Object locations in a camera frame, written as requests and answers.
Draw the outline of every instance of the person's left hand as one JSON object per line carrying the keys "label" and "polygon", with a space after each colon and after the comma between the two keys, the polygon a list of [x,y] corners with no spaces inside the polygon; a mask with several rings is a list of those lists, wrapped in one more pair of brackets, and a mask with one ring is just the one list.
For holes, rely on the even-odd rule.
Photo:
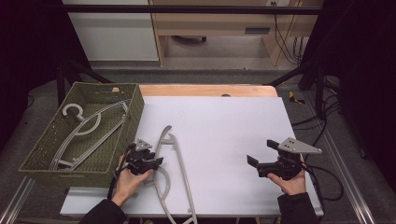
{"label": "person's left hand", "polygon": [[[119,164],[122,162],[123,156],[120,156]],[[129,169],[121,171],[119,180],[117,181],[117,189],[113,201],[119,207],[123,206],[126,201],[131,198],[139,188],[140,184],[143,183],[151,174],[153,170],[148,170],[142,175],[134,175]]]}

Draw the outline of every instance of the person's right hand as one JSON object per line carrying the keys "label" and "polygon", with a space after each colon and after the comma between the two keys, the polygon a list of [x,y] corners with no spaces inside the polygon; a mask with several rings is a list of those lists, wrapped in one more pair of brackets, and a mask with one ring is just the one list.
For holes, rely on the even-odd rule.
{"label": "person's right hand", "polygon": [[297,176],[290,180],[283,180],[279,176],[274,174],[268,174],[267,176],[272,182],[280,186],[284,193],[289,195],[300,194],[306,192],[305,186],[305,170],[302,169]]}

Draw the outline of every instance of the white table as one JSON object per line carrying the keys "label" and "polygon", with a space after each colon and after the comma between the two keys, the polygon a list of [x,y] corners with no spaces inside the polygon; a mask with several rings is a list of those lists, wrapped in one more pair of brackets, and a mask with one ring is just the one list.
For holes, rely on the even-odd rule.
{"label": "white table", "polygon": [[[259,178],[247,155],[260,162],[276,161],[277,152],[266,140],[294,137],[278,97],[145,96],[145,108],[136,138],[157,145],[163,128],[176,136],[186,166],[198,217],[267,217],[279,215],[280,188]],[[171,177],[166,199],[175,216],[189,216],[189,204],[177,155],[162,146],[162,168]],[[307,191],[318,216],[323,216],[312,181]],[[102,201],[107,189],[71,188],[62,215],[82,217]],[[130,217],[164,217],[154,187],[142,186],[138,197],[122,210]]]}

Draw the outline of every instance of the olive green basket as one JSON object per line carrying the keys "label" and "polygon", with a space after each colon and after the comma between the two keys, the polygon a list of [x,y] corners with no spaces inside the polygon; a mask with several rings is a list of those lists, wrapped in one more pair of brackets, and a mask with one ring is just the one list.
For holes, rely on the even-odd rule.
{"label": "olive green basket", "polygon": [[[111,134],[80,166],[75,170],[65,170],[59,165],[57,170],[49,170],[50,164],[59,147],[67,136],[73,132],[80,121],[78,109],[69,107],[64,116],[63,108],[69,104],[82,107],[83,118],[98,110],[120,101],[129,100],[128,110],[122,106],[108,109],[101,113],[101,120],[91,133],[75,136],[61,157],[62,161],[73,162],[93,144],[119,123],[122,125]],[[119,157],[135,139],[137,128],[143,113],[144,100],[136,84],[92,84],[76,82],[65,97],[49,126],[41,135],[19,172],[37,183],[58,187],[108,187],[111,176],[118,166]],[[93,129],[97,116],[87,122],[78,132]]]}

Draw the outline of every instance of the floor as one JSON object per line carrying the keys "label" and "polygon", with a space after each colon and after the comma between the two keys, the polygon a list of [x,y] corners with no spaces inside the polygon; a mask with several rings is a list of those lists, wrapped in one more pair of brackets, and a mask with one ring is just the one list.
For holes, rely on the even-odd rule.
{"label": "floor", "polygon": [[[200,39],[176,36],[170,40],[162,67],[155,63],[129,63],[123,66],[99,64],[96,71],[115,82],[260,85],[281,77],[296,67],[295,64],[291,64],[287,60],[282,60],[280,66],[272,66],[264,45],[257,36],[208,36],[206,42],[202,42]],[[89,77],[83,78],[86,81],[91,81]],[[297,100],[306,102],[309,100],[307,96],[312,95],[312,92],[300,92],[296,89],[299,78],[292,78],[277,87],[279,96],[284,100],[291,123],[313,116],[307,104],[290,101],[290,91],[294,92]],[[326,96],[332,95],[329,91],[326,91],[325,94]],[[31,92],[31,95],[32,105],[25,111],[21,123],[0,156],[0,169],[3,171],[0,174],[1,211],[5,211],[8,202],[12,199],[13,192],[23,180],[23,176],[16,171],[57,109],[54,82],[36,88]],[[336,101],[335,97],[329,100],[329,104],[333,101]],[[326,130],[331,133],[337,147],[340,148],[361,194],[368,204],[370,213],[376,223],[396,223],[394,192],[389,191],[389,187],[376,169],[375,164],[360,157],[357,150],[359,146],[351,135],[347,122],[342,114],[337,112],[340,112],[339,108],[329,115]],[[319,134],[318,125],[315,122],[306,125],[295,129],[295,135],[297,139],[312,143]],[[318,141],[318,147],[323,149],[328,147],[323,138]],[[309,160],[313,164],[325,166],[336,173],[328,153],[322,157],[310,157]],[[323,183],[321,185],[323,195],[336,196],[339,192],[337,183],[325,174],[318,174],[318,177]],[[60,220],[71,223],[73,218],[59,215],[64,197],[63,188],[47,188],[35,184],[26,198],[25,205],[21,208],[17,223],[62,223]],[[351,196],[345,194],[340,201],[325,202],[326,216],[322,223],[373,223],[362,222],[358,219],[350,199]],[[262,223],[273,223],[273,220],[263,218]]]}

